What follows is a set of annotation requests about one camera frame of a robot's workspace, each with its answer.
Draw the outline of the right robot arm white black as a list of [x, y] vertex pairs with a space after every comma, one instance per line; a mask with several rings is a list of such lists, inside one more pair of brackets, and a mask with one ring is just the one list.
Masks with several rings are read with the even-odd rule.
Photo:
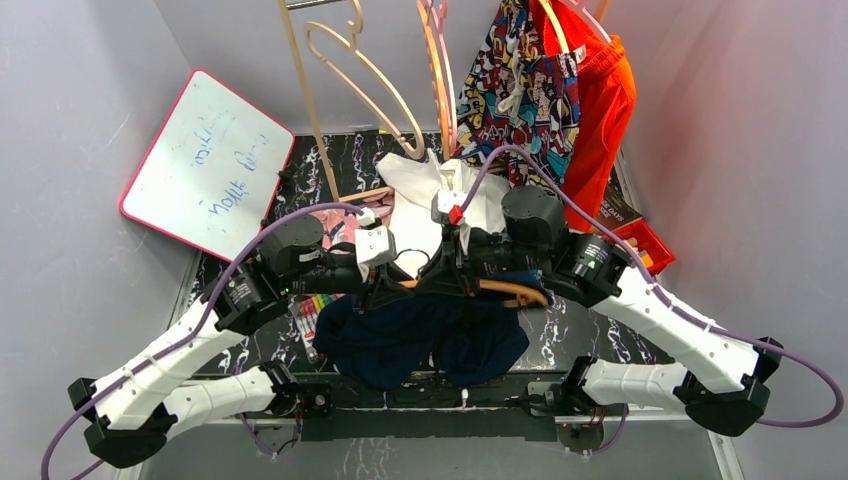
[[550, 406], [577, 414], [613, 404], [656, 407], [731, 437], [761, 420], [770, 399], [767, 380], [781, 361], [777, 344], [732, 339], [689, 312], [610, 238], [571, 231], [562, 201], [537, 186], [504, 195], [505, 226], [497, 233], [466, 222], [468, 203], [462, 192], [432, 197], [441, 243], [419, 278], [420, 292], [473, 298], [537, 273], [555, 295], [624, 324], [670, 357], [658, 365], [579, 357], [565, 380], [545, 393]]

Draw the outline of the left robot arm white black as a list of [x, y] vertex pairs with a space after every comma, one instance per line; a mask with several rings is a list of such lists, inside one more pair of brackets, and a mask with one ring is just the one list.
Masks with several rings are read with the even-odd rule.
[[289, 294], [350, 294], [369, 308], [407, 296], [389, 275], [396, 242], [379, 218], [360, 210], [353, 241], [326, 249], [315, 213], [308, 207], [264, 228], [165, 333], [112, 373], [69, 386], [76, 415], [88, 421], [84, 438], [95, 457], [128, 468], [219, 419], [298, 412], [308, 391], [279, 361], [192, 382], [216, 355], [283, 316]]

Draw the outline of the navy blue shorts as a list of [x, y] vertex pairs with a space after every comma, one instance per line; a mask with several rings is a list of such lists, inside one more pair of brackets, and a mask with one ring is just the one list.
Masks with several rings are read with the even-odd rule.
[[529, 339], [518, 313], [489, 299], [428, 294], [359, 313], [348, 295], [319, 313], [313, 346], [340, 374], [392, 390], [430, 359], [455, 386], [488, 382]]

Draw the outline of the orange hanger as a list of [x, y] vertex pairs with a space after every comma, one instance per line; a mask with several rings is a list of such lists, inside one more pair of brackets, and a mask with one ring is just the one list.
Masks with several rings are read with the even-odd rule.
[[542, 289], [503, 280], [475, 279], [469, 287], [459, 287], [454, 291], [448, 288], [447, 292], [425, 291], [423, 282], [419, 280], [404, 280], [399, 285], [417, 296], [480, 300], [509, 309], [543, 308], [552, 302]]

